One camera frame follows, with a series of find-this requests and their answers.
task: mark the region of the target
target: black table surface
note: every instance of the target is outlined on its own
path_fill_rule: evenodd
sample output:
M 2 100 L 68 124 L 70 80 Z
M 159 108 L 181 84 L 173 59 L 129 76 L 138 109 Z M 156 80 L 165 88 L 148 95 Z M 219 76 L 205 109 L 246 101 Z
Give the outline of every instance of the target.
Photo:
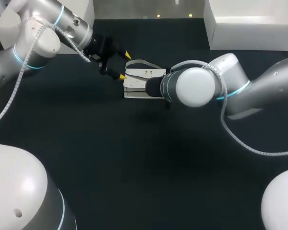
M 95 22 L 134 59 L 161 66 L 228 51 L 209 51 L 203 20 Z M 282 52 L 233 52 L 255 79 Z M 111 65 L 123 70 L 124 62 Z M 23 80 L 0 122 L 0 144 L 25 149 L 44 164 L 64 194 L 79 230 L 263 230 L 266 186 L 288 169 L 288 157 L 263 157 L 233 141 L 216 102 L 190 109 L 162 100 L 123 98 L 122 82 L 97 64 L 59 55 Z M 288 150 L 288 102 L 230 128 L 264 151 Z

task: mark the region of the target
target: cable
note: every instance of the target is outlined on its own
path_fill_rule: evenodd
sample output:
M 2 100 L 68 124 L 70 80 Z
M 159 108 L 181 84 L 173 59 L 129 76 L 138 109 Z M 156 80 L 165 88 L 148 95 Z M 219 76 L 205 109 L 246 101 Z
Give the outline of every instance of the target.
M 213 66 L 209 65 L 208 63 L 202 62 L 202 61 L 197 61 L 197 60 L 190 60 L 190 61 L 184 61 L 182 63 L 179 63 L 175 66 L 173 66 L 171 68 L 172 71 L 175 71 L 175 69 L 180 68 L 183 65 L 189 65 L 189 64 L 195 64 L 195 65 L 202 65 L 205 66 L 206 69 L 211 70 L 220 80 L 221 84 L 222 84 L 222 88 L 224 89 L 224 103 L 222 106 L 222 110 L 221 110 L 221 123 L 222 126 L 224 127 L 224 129 L 228 132 L 228 134 L 238 143 L 240 144 L 242 147 L 246 148 L 247 150 L 262 155 L 262 156 L 269 156 L 269 157 L 278 157 L 278 156 L 288 156 L 288 151 L 286 152 L 263 152 L 263 151 L 259 151 L 256 149 L 253 149 L 252 147 L 248 146 L 247 144 L 245 144 L 243 141 L 241 141 L 235 134 L 233 134 L 233 132 L 229 129 L 229 127 L 227 126 L 226 122 L 225 122 L 225 111 L 226 111 L 226 106 L 227 106 L 227 101 L 228 101 L 228 91 L 227 91 L 227 86 L 225 83 L 224 78 L 220 75 L 220 73 L 218 72 L 218 70 L 216 68 L 214 68 Z
M 128 61 L 126 63 L 126 72 L 125 72 L 125 75 L 127 75 L 128 77 L 133 77 L 133 78 L 136 78 L 136 79 L 139 79 L 139 80 L 148 80 L 148 78 L 145 78 L 143 76 L 138 76 L 138 75 L 132 75 L 128 72 L 129 68 L 128 66 L 130 65 L 134 65 L 134 64 L 142 64 L 142 65 L 146 65 L 146 66 L 149 66 L 149 67 L 152 67 L 153 69 L 162 69 L 160 66 L 157 66 L 153 63 L 150 63 L 148 61 L 145 61 L 145 60 L 132 60 L 132 61 Z
M 36 43 L 37 43 L 37 41 L 38 41 L 39 37 L 41 36 L 41 34 L 42 34 L 42 32 L 43 32 L 44 29 L 45 29 L 45 25 L 42 25 L 42 26 L 40 27 L 40 29 L 38 30 L 37 34 L 36 34 L 35 40 L 33 41 L 33 43 L 31 44 L 31 46 L 30 46 L 30 48 L 29 48 L 29 51 L 28 51 L 28 53 L 27 53 L 27 56 L 25 57 L 24 63 L 23 63 L 23 65 L 22 65 L 22 67 L 21 67 L 21 70 L 20 70 L 20 72 L 19 72 L 19 75 L 18 75 L 16 84 L 15 84 L 14 90 L 13 90 L 13 92 L 12 92 L 12 95 L 11 95 L 9 101 L 7 102 L 7 104 L 5 105 L 3 111 L 0 113 L 0 120 L 3 118 L 3 116 L 4 116 L 4 115 L 7 113 L 7 111 L 9 110 L 9 108 L 10 108 L 10 106 L 11 106 L 11 104 L 12 104 L 14 98 L 15 98 L 15 95 L 17 94 L 17 91 L 18 91 L 20 82 L 21 82 L 21 80 L 22 80 L 22 78 L 23 78 L 24 71 L 25 71 L 26 66 L 27 66 L 27 64 L 28 64 L 28 62 L 29 62 L 29 59 L 30 59 L 31 54 L 32 54 L 32 52 L 33 52 L 33 49 L 34 49 L 34 47 L 35 47 L 35 45 L 36 45 Z

